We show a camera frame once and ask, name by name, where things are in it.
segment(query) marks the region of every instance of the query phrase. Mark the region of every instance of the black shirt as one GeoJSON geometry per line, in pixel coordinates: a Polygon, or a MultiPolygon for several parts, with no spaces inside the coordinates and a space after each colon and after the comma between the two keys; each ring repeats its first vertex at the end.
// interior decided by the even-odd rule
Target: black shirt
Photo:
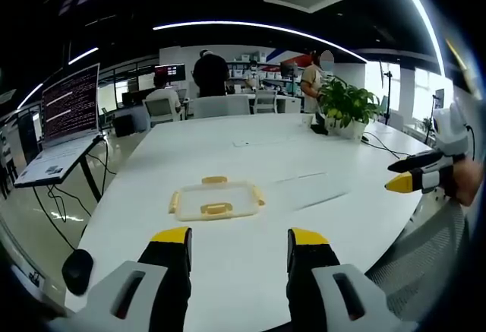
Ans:
{"type": "Polygon", "coordinates": [[[229,70],[224,58],[210,53],[201,57],[194,66],[193,77],[200,89],[199,97],[226,95],[229,70]]]}

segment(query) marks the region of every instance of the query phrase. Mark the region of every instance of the green leaves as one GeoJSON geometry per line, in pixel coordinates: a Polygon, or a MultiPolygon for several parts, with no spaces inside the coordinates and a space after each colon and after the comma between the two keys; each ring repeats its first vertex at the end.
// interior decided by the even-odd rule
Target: green leaves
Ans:
{"type": "Polygon", "coordinates": [[[340,120],[342,128],[347,127],[351,121],[367,124],[379,114],[380,100],[373,93],[348,85],[339,77],[324,84],[320,92],[322,97],[319,104],[322,112],[328,118],[340,120]]]}

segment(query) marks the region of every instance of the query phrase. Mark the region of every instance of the black ceiling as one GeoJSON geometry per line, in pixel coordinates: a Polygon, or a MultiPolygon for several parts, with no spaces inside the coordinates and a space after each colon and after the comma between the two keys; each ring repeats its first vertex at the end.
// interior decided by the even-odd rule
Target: black ceiling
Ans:
{"type": "MultiPolygon", "coordinates": [[[[0,114],[15,109],[32,88],[65,65],[68,57],[94,46],[99,51],[79,65],[101,62],[107,67],[175,45],[248,44],[299,52],[324,47],[313,40],[254,27],[152,31],[160,24],[211,19],[253,21],[304,31],[348,49],[398,49],[434,56],[427,31],[410,0],[344,0],[314,14],[263,0],[88,0],[59,15],[65,1],[1,0],[0,93],[10,89],[17,92],[11,102],[0,106],[0,114]]],[[[332,50],[337,61],[357,62],[332,50]]],[[[446,60],[452,62],[445,46],[443,51],[446,60]]],[[[61,74],[78,68],[65,67],[61,74]]]]}

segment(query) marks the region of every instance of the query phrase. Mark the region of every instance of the floor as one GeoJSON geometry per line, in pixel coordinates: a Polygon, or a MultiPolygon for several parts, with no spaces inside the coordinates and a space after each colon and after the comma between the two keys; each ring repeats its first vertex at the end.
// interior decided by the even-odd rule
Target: floor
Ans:
{"type": "MultiPolygon", "coordinates": [[[[136,133],[123,138],[117,138],[110,134],[106,136],[109,149],[108,168],[110,171],[117,173],[123,166],[124,161],[145,137],[145,134],[146,132],[136,133]]],[[[11,143],[17,172],[20,173],[26,165],[24,155],[21,153],[21,149],[19,152],[20,146],[18,145],[20,144],[16,144],[14,141],[11,143]]],[[[99,157],[104,162],[106,158],[105,145],[103,143],[96,145],[90,154],[99,157]]],[[[104,167],[92,157],[88,157],[87,160],[98,189],[101,189],[104,167]]],[[[105,188],[109,187],[113,178],[114,175],[106,174],[105,188]]],[[[44,292],[54,302],[64,305],[65,286],[62,280],[61,268],[65,259],[71,254],[71,248],[46,218],[32,188],[15,189],[11,185],[9,187],[11,193],[7,200],[0,195],[0,233],[3,233],[2,243],[17,264],[26,264],[23,256],[28,258],[27,263],[32,264],[41,275],[47,277],[43,287],[44,292]],[[10,237],[9,242],[5,242],[5,239],[8,238],[5,237],[5,234],[10,237]]],[[[95,211],[96,201],[79,165],[66,178],[63,184],[58,185],[58,188],[79,197],[88,213],[95,211]]],[[[57,199],[58,209],[55,200],[48,197],[46,187],[38,187],[36,190],[47,214],[65,235],[66,239],[76,248],[84,227],[89,222],[90,215],[82,208],[77,199],[53,190],[53,194],[62,196],[64,201],[66,212],[64,222],[62,219],[64,214],[61,200],[57,199]]]]}

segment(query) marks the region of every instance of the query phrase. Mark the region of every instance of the tripod stand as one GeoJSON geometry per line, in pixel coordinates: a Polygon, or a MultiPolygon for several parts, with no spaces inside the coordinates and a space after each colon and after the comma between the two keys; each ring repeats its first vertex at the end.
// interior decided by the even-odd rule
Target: tripod stand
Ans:
{"type": "Polygon", "coordinates": [[[425,141],[424,141],[424,144],[427,144],[427,141],[428,141],[428,136],[429,134],[431,133],[431,129],[432,129],[432,121],[434,120],[434,107],[435,107],[435,100],[437,99],[437,97],[435,95],[432,96],[432,110],[431,110],[431,121],[429,122],[428,124],[428,127],[427,127],[427,135],[425,136],[425,141]]]}
{"type": "Polygon", "coordinates": [[[385,125],[388,125],[388,121],[390,120],[390,97],[392,93],[392,72],[388,71],[385,72],[383,75],[388,77],[388,102],[387,102],[387,114],[385,114],[385,125]]]}

